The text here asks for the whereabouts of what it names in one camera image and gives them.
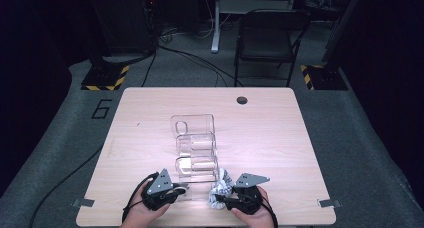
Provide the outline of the person's right hand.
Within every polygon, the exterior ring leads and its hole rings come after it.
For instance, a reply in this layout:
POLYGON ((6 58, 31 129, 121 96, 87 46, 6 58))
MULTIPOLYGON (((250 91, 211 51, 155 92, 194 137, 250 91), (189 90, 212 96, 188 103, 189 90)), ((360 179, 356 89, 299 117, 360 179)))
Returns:
POLYGON ((244 222, 248 228, 274 228, 272 215, 268 211, 270 208, 268 194, 260 186, 258 186, 258 190, 262 196, 263 202, 261 208, 256 213, 248 215, 237 208, 233 208, 231 212, 237 219, 244 222))

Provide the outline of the clear acrylic organizer rack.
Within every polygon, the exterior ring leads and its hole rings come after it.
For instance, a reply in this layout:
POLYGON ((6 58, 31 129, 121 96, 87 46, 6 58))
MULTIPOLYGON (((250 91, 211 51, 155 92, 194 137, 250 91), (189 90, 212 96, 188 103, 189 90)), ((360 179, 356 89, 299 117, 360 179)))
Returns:
POLYGON ((212 114, 173 115, 178 183, 187 191, 182 201, 208 201, 219 178, 214 116, 212 114))

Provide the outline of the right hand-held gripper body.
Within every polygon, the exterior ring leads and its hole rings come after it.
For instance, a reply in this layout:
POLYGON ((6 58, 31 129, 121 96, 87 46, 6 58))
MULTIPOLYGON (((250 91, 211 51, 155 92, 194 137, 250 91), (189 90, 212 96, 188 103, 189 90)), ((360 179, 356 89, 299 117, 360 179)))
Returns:
POLYGON ((269 181, 270 178, 266 176, 250 173, 241 174, 233 186, 238 188, 238 193, 235 193, 237 198, 234 207, 245 214, 253 215, 262 204, 258 185, 269 181))

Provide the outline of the person's left hand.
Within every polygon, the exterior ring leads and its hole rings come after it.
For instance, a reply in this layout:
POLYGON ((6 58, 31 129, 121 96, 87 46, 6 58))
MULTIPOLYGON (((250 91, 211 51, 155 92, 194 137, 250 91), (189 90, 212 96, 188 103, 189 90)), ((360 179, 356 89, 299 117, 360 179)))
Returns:
POLYGON ((147 183, 143 183, 131 199, 130 209, 120 228, 148 228, 153 221, 164 215, 170 208, 170 205, 166 204, 156 211, 149 210, 143 204, 141 197, 146 185, 147 183))

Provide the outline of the black cabinet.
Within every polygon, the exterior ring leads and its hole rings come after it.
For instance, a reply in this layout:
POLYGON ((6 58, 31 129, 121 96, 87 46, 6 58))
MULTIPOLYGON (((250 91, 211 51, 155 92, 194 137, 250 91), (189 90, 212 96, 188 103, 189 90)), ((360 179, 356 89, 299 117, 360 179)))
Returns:
POLYGON ((91 0, 112 54, 142 54, 155 49, 142 0, 91 0))

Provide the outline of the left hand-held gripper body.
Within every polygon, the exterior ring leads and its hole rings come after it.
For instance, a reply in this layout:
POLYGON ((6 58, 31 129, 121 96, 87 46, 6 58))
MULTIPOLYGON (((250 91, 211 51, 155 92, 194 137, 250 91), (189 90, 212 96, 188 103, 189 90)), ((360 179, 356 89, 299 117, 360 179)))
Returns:
POLYGON ((143 204, 149 210, 158 210, 168 203, 167 193, 171 191, 173 187, 174 185, 166 168, 161 172, 149 175, 147 177, 146 187, 141 193, 143 204))

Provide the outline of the white grey patterned cloth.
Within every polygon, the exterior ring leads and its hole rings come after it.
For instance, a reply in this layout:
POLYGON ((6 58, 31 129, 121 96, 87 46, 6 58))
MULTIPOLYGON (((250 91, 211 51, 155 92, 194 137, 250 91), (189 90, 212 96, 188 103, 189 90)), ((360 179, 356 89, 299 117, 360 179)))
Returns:
POLYGON ((212 186, 209 192, 209 207, 212 209, 223 209, 225 207, 225 203, 219 201, 216 196, 219 195, 223 196, 224 198, 229 198, 232 194, 232 186, 232 178, 225 169, 220 168, 218 180, 212 186))

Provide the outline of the black stand with striped base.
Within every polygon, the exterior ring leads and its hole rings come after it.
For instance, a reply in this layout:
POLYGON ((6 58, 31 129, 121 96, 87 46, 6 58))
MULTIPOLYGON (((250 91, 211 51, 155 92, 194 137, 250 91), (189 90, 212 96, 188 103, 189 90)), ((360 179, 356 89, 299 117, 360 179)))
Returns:
POLYGON ((302 65, 301 72, 309 90, 347 90, 339 68, 348 48, 345 46, 348 25, 359 0, 347 0, 332 29, 323 65, 302 65))
POLYGON ((81 82, 82 90, 118 90, 129 69, 127 62, 109 62, 102 56, 90 58, 91 68, 81 82))

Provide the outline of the black folding chair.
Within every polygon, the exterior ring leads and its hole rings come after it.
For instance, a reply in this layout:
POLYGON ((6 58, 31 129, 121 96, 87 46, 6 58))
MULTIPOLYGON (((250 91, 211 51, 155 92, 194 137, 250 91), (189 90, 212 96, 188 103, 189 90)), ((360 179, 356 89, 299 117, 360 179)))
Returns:
POLYGON ((234 86, 239 81, 239 62, 289 64, 284 78, 290 85, 302 38, 311 25, 311 15, 304 10, 256 9, 239 22, 234 58, 234 86))

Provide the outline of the white metal desk frame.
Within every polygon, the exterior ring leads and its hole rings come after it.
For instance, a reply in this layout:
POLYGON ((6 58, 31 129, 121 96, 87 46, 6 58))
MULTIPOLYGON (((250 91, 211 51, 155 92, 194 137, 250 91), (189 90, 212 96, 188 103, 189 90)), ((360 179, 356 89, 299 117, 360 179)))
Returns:
POLYGON ((211 52, 219 51, 220 43, 220 15, 221 14, 246 14, 255 9, 291 9, 295 0, 215 0, 215 18, 213 22, 213 39, 211 52))

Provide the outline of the grey metal table bracket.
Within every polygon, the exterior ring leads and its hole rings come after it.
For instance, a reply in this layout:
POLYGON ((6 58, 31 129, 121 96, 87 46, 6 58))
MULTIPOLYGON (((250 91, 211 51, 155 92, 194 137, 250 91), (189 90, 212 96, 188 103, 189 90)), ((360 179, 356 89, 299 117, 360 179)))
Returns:
POLYGON ((75 199, 75 200, 72 202, 72 206, 74 206, 74 207, 78 207, 78 208, 80 208, 80 207, 82 207, 82 206, 84 206, 84 207, 92 207, 92 206, 93 206, 93 204, 94 204, 94 200, 91 200, 91 199, 85 199, 85 198, 75 199))
POLYGON ((337 199, 326 199, 326 200, 319 200, 318 204, 324 208, 324 207, 332 207, 332 208, 339 208, 342 206, 341 202, 337 199))

